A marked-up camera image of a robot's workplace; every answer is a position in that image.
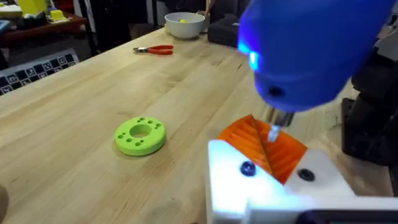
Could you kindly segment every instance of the wooden table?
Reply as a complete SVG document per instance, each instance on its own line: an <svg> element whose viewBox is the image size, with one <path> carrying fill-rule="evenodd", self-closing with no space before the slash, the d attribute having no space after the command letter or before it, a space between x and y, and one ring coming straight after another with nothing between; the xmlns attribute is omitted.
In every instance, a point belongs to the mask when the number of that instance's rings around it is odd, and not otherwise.
<svg viewBox="0 0 398 224"><path fill-rule="evenodd" d="M174 44L171 56L133 47ZM298 114L288 132L324 149L360 195L392 195L387 168L340 149L342 96ZM158 30L0 97L4 223L205 223L206 145L233 121L264 119L247 59L206 37ZM115 149L125 120L153 116L167 143L146 157Z"/></svg>
<svg viewBox="0 0 398 224"><path fill-rule="evenodd" d="M46 24L44 26L35 27L26 30L10 30L0 36L2 46L7 46L18 40L28 40L31 37L45 35L51 32L61 32L79 29L87 19L64 12L65 17L69 17L69 22Z"/></svg>
<svg viewBox="0 0 398 224"><path fill-rule="evenodd" d="M16 42L21 44L23 41L30 41L33 37L40 37L56 32L79 30L80 26L84 24L91 55L96 55L96 46L88 20L67 12L63 12L63 14L65 17L70 18L68 22L46 24L44 26L26 30L9 30L5 32L4 34L0 35L0 47L9 47ZM0 70L5 68L8 68L8 64L2 52L0 51Z"/></svg>

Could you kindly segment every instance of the green 3d printed ring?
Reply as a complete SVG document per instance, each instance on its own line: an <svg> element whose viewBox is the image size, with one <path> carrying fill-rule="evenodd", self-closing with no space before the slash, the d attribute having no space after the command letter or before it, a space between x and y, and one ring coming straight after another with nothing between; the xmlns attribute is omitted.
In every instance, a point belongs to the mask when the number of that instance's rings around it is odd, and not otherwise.
<svg viewBox="0 0 398 224"><path fill-rule="evenodd" d="M166 130L158 119L133 118L117 128L114 141L118 149L129 156L145 156L164 145Z"/></svg>

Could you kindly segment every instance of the pliers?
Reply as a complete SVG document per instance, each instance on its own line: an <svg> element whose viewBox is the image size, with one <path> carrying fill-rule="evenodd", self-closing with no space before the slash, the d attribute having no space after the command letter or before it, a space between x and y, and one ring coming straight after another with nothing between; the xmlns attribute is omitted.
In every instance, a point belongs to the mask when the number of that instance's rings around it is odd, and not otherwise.
<svg viewBox="0 0 398 224"><path fill-rule="evenodd" d="M173 45L159 45L154 47L134 47L135 53L152 53L157 55L171 55L173 54Z"/></svg>

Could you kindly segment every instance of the metal shaft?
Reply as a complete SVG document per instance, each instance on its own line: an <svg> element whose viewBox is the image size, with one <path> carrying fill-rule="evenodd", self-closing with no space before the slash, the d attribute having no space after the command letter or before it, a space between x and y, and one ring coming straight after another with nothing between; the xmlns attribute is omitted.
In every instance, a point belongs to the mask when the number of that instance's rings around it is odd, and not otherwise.
<svg viewBox="0 0 398 224"><path fill-rule="evenodd" d="M288 127L291 124L293 117L294 113L271 108L267 116L267 122L271 125L271 130L268 133L268 141L275 142L279 135L279 130L281 128Z"/></svg>

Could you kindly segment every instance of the hole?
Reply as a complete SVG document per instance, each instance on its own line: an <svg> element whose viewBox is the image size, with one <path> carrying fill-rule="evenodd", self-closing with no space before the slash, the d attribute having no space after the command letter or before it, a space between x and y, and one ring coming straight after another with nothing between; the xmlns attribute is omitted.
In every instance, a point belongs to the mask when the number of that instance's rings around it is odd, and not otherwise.
<svg viewBox="0 0 398 224"><path fill-rule="evenodd" d="M147 136L152 128L148 124L138 124L130 129L130 135L134 138L142 138Z"/></svg>
<svg viewBox="0 0 398 224"><path fill-rule="evenodd" d="M270 96L277 97L277 96L283 96L285 93L281 88L276 87L276 86L271 86L268 89L268 94Z"/></svg>
<svg viewBox="0 0 398 224"><path fill-rule="evenodd" d="M315 174L309 169L300 169L297 171L297 175L305 181L312 182L315 180Z"/></svg>

